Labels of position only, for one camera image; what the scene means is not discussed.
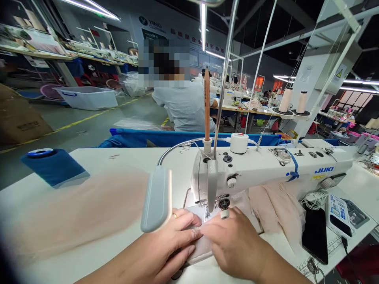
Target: blue fabric bin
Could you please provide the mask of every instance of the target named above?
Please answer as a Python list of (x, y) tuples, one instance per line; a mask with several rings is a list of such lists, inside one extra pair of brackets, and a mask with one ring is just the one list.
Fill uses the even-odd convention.
[[(110, 133), (112, 137), (105, 140), (97, 148), (145, 148), (147, 147), (147, 140), (150, 140), (157, 147), (172, 147), (181, 142), (191, 140), (194, 138), (204, 137), (202, 132), (176, 132), (176, 131), (149, 131), (149, 130), (134, 130), (124, 128), (111, 128)], [(220, 138), (230, 137), (230, 133), (219, 133)], [(250, 139), (258, 142), (259, 134), (250, 134)], [(203, 142), (196, 142), (199, 147), (203, 147)], [(286, 142), (281, 139), (281, 135), (263, 135), (261, 146), (277, 146), (285, 144)], [(230, 143), (226, 141), (218, 141), (217, 146), (228, 147)]]

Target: fluorescent light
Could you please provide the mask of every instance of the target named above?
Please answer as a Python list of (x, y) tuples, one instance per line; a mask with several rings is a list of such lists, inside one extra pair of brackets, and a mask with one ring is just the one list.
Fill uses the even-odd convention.
[(107, 13), (108, 15), (110, 15), (112, 18), (113, 17), (116, 17), (118, 18), (116, 15), (112, 14), (111, 12), (109, 12), (108, 10), (104, 9), (103, 7), (101, 7), (100, 5), (98, 5), (97, 3), (95, 3), (94, 1), (92, 0), (85, 0), (86, 2), (92, 4), (93, 6), (95, 6), (96, 8), (100, 9), (101, 11), (103, 11), (104, 13)]
[(340, 89), (348, 90), (348, 91), (364, 92), (364, 93), (379, 93), (379, 91), (375, 91), (371, 89), (362, 89), (362, 88), (340, 87)]
[(205, 51), (205, 13), (206, 13), (206, 8), (205, 4), (201, 3), (200, 4), (200, 16), (201, 16), (201, 41), (203, 44), (203, 51)]
[(282, 77), (288, 78), (286, 76), (274, 76), (274, 78), (276, 78), (276, 79), (279, 79), (279, 80), (284, 81), (284, 82), (288, 82), (288, 80), (283, 79)]
[(344, 83), (352, 83), (352, 84), (361, 84), (361, 83), (363, 83), (363, 81), (359, 81), (359, 80), (344, 80), (343, 82)]
[(213, 56), (215, 56), (215, 57), (218, 57), (218, 58), (221, 58), (221, 59), (225, 59), (224, 56), (218, 55), (218, 54), (213, 53), (213, 52), (210, 52), (210, 51), (208, 51), (208, 50), (206, 50), (205, 52), (208, 53), (208, 54), (210, 54), (210, 55), (213, 55)]
[(94, 12), (94, 13), (97, 13), (97, 14), (101, 14), (101, 15), (103, 15), (105, 17), (108, 17), (108, 18), (111, 18), (111, 19), (114, 19), (114, 20), (118, 20), (118, 21), (120, 20), (118, 17), (116, 17), (114, 15), (111, 15), (111, 14), (108, 14), (108, 13), (104, 13), (102, 11), (96, 10), (94, 8), (91, 8), (89, 6), (86, 6), (84, 4), (81, 4), (81, 3), (73, 1), (73, 0), (62, 0), (62, 1), (70, 3), (70, 4), (75, 5), (75, 6), (78, 6), (80, 8), (85, 9), (85, 10), (88, 10), (88, 11), (91, 11), (91, 12)]
[(379, 82), (377, 81), (364, 81), (363, 82), (366, 85), (379, 85)]

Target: juki sewing machine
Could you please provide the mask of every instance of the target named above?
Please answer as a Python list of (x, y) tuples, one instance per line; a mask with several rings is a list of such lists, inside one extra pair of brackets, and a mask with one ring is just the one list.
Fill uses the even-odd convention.
[[(141, 221), (143, 232), (159, 229), (171, 216), (171, 171), (164, 168), (164, 157), (173, 149), (192, 144), (203, 138), (186, 141), (167, 150), (150, 175)], [(221, 209), (221, 218), (229, 217), (233, 195), (258, 185), (282, 183), (300, 192), (297, 199), (319, 188), (337, 185), (351, 168), (353, 160), (342, 149), (293, 148), (284, 145), (248, 147), (253, 141), (248, 135), (233, 133), (231, 138), (219, 138), (231, 143), (230, 150), (212, 151), (205, 145), (194, 162), (191, 190), (195, 204), (210, 214)]]

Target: pink fabric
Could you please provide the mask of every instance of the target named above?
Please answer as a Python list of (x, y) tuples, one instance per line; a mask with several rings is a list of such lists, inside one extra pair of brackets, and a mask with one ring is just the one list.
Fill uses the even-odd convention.
[(352, 136), (355, 136), (355, 137), (359, 137), (360, 136), (360, 134), (359, 133), (357, 133), (357, 132), (354, 132), (354, 131), (351, 131), (351, 132), (349, 132), (349, 134), (348, 135), (352, 135)]
[(124, 230), (141, 216), (147, 181), (127, 167), (45, 192), (13, 223), (13, 252), (31, 261)]
[(301, 236), (305, 225), (305, 209), (286, 188), (290, 184), (268, 184), (249, 188), (251, 205), (265, 232), (283, 232), (295, 254), (301, 253)]

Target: red stool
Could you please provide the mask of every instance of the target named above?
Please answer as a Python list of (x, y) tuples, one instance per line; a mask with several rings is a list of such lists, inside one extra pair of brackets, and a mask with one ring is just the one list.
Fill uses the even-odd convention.
[(309, 128), (309, 130), (308, 130), (308, 134), (310, 134), (310, 135), (315, 134), (315, 133), (317, 132), (317, 131), (316, 131), (316, 128), (318, 127), (319, 124), (320, 124), (320, 123), (317, 122), (317, 121), (312, 122), (312, 125), (311, 125), (311, 127)]
[[(357, 277), (363, 284), (367, 283), (364, 281), (366, 277), (379, 274), (379, 245), (356, 247), (349, 256)], [(351, 283), (355, 282), (355, 275), (347, 257), (336, 266), (336, 269), (343, 279), (349, 280)]]

